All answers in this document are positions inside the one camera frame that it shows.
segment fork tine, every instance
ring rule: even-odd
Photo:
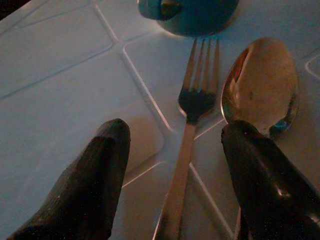
[[[201,49],[200,49],[200,54],[199,54],[199,58],[198,58],[198,63],[196,65],[196,71],[195,71],[195,80],[194,80],[194,84],[193,84],[193,89],[197,90],[199,87],[199,82],[201,79],[201,72],[202,72],[202,58],[203,58],[203,53],[204,53],[204,46],[205,46],[205,40],[202,40],[202,44],[201,44]]]
[[[219,70],[219,39],[216,40],[213,60],[212,79],[209,86],[209,93],[215,94],[217,92],[218,83],[218,70]]]
[[[186,67],[184,80],[183,80],[183,85],[182,85],[182,87],[184,89],[189,89],[190,88],[191,76],[192,76],[193,69],[194,69],[196,47],[197,47],[197,38],[195,38],[194,41],[193,41],[193,45],[192,45],[192,49],[191,49],[188,65]]]
[[[211,52],[211,39],[209,39],[208,48],[206,50],[206,58],[204,64],[204,73],[203,73],[203,82],[201,85],[202,91],[206,91],[208,88],[208,82],[210,77],[210,70],[209,70],[209,61],[210,61],[210,52]]]

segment spoon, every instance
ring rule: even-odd
[[[270,139],[288,130],[298,111],[298,76],[286,46],[270,37],[252,42],[232,66],[220,105],[227,123],[244,120]],[[234,239],[248,238],[243,220],[239,209]]]

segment fork handle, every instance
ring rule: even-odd
[[[177,240],[180,233],[189,163],[197,126],[186,123],[176,167],[166,194],[153,240]]]

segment mug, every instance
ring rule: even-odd
[[[197,37],[221,30],[239,0],[138,0],[142,16],[157,20],[165,30]]]

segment white table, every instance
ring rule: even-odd
[[[269,36],[288,46],[300,107],[276,143],[318,190],[319,12],[319,0],[241,0],[231,25],[212,36],[220,39],[219,93],[249,43]],[[177,99],[192,42],[142,18],[134,0],[32,0],[0,21],[0,239],[33,215],[113,118],[129,124],[131,149],[111,239],[152,238],[184,128]],[[183,239],[232,238],[238,204],[225,124],[218,98],[195,140]]]

